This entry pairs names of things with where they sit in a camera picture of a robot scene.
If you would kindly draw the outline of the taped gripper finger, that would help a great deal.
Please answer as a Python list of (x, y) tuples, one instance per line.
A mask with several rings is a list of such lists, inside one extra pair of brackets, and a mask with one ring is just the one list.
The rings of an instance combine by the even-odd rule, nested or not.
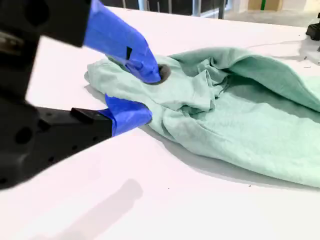
[(17, 178), (29, 179), (78, 152), (152, 121), (152, 112), (141, 102), (108, 95), (104, 99), (107, 108), (102, 110), (36, 107), (33, 142), (18, 166)]
[(171, 74), (143, 35), (99, 0), (26, 0), (24, 15), (40, 35), (112, 57), (146, 84), (160, 84)]

